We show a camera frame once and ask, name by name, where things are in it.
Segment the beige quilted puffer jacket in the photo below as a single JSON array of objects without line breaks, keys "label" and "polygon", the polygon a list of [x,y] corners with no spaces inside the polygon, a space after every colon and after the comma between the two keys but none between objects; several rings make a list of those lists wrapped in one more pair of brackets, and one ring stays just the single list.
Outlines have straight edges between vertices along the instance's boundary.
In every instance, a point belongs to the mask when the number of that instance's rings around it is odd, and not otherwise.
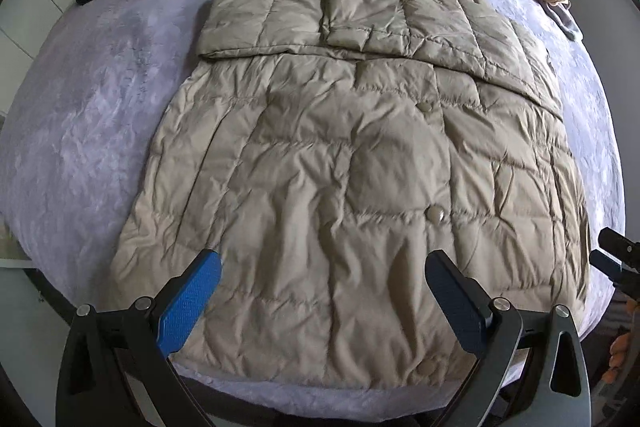
[{"label": "beige quilted puffer jacket", "polygon": [[589,227],[546,47],[485,0],[213,0],[151,144],[105,300],[204,248],[220,284],[178,361],[334,389],[472,359],[424,280],[586,313]]}]

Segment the lavender embossed bed cover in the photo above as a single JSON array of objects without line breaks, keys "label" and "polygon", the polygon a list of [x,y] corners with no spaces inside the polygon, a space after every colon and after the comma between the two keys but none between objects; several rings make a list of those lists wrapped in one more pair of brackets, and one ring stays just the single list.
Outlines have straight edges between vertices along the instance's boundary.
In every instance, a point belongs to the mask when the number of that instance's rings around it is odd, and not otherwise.
[{"label": "lavender embossed bed cover", "polygon": [[[589,227],[621,227],[620,158],[590,57],[532,0],[485,0],[547,49]],[[1,213],[26,254],[72,303],[105,300],[120,234],[141,192],[156,130],[198,66],[213,0],[92,0],[67,9],[15,95],[1,132]],[[589,267],[590,333],[613,288]],[[442,407],[462,378],[432,386],[334,389],[208,375],[174,363],[205,398],[215,392],[303,417],[384,421]]]}]

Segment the grey sock garment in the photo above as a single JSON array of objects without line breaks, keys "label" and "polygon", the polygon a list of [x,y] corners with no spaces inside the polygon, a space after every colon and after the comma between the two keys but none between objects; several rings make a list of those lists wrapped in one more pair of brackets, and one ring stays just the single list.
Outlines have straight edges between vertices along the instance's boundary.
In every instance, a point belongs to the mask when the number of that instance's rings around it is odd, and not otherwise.
[{"label": "grey sock garment", "polygon": [[566,38],[573,42],[582,42],[584,35],[579,28],[578,23],[570,12],[570,5],[567,4],[550,4],[547,1],[542,2],[544,12],[550,17],[566,35]]}]

